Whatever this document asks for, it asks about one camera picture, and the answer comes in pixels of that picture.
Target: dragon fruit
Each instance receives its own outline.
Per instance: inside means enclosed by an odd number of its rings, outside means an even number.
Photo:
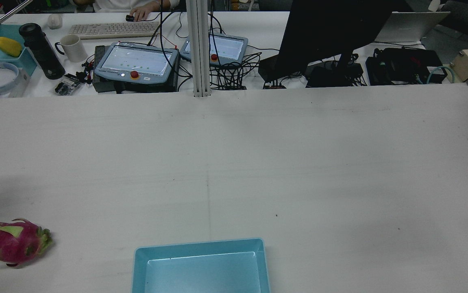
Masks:
[[[50,231],[26,219],[0,223],[0,261],[15,267],[42,254],[53,243]]]

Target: mug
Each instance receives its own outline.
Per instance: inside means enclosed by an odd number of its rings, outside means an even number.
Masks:
[[[77,35],[65,35],[61,41],[55,43],[55,49],[62,55],[66,55],[71,62],[80,62],[87,58],[82,40]]]

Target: silver laptop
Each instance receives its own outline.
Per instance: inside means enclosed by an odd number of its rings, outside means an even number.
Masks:
[[[418,42],[449,14],[449,11],[393,12],[375,41]]]

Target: white table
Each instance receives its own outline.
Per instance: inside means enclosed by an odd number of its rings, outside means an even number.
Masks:
[[[126,293],[143,245],[261,237],[273,293],[468,292],[468,87],[0,99],[1,292]]]
[[[176,36],[176,30],[179,27],[178,17],[180,13],[175,13],[167,19],[163,26],[163,35],[170,39],[174,44],[181,48],[185,39],[181,39]],[[288,19],[287,11],[274,11],[274,12],[262,12],[262,11],[235,11],[235,12],[216,12],[215,17],[221,22],[221,26],[228,35],[238,35],[246,37],[249,40],[249,45],[256,48],[275,48],[279,49],[281,46],[281,40],[286,27],[286,21]],[[49,14],[17,14],[13,15],[5,24],[25,24],[27,22],[35,22],[40,24],[43,31],[48,36],[49,41],[54,44],[65,36],[70,30],[73,24],[94,24],[102,22],[125,22],[125,13],[65,13],[63,14],[63,26],[61,28],[50,30],[46,24]],[[178,35],[186,37],[188,35],[187,29],[187,15],[184,13],[181,16],[182,29],[178,32]],[[84,45],[87,53],[92,55],[94,53],[95,46],[98,45],[110,45],[116,41],[133,41],[133,42],[147,42],[149,38],[131,38],[131,39],[96,39],[96,40],[84,40]],[[155,45],[159,46],[159,37],[155,42]],[[164,41],[163,46],[170,48],[171,44]],[[375,48],[386,48],[390,45],[383,44],[370,44],[364,48],[355,50],[359,54],[357,60],[363,67],[368,56],[373,55]],[[260,52],[254,48],[247,48],[247,54]],[[263,50],[261,58],[267,58],[276,55],[277,52],[274,50]],[[72,63],[68,61],[65,56],[60,56],[59,59],[66,69],[66,72],[74,74],[75,72],[81,72],[83,68],[80,66],[81,63]],[[192,71],[192,67],[189,62],[182,61],[181,64]],[[30,85],[26,89],[25,93],[27,96],[45,96],[53,95],[53,89],[59,83],[58,80],[49,80],[44,76],[44,73],[37,67],[33,73]],[[364,78],[368,82],[367,72],[364,72]],[[304,88],[307,81],[304,78],[285,80],[283,85],[289,88]],[[263,79],[257,73],[257,70],[253,70],[243,80],[243,85],[247,86],[248,89],[262,89],[264,84]],[[181,91],[191,91],[192,81],[187,81],[180,89]],[[93,95],[96,94],[95,89],[91,85],[84,85],[79,90],[77,95]]]

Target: hand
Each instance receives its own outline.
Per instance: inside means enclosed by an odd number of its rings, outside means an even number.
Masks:
[[[139,6],[131,9],[129,15],[135,15],[135,22],[141,22],[142,20],[146,20],[149,16],[149,13],[155,10],[155,7],[152,5],[153,2],[149,2],[144,6]]]

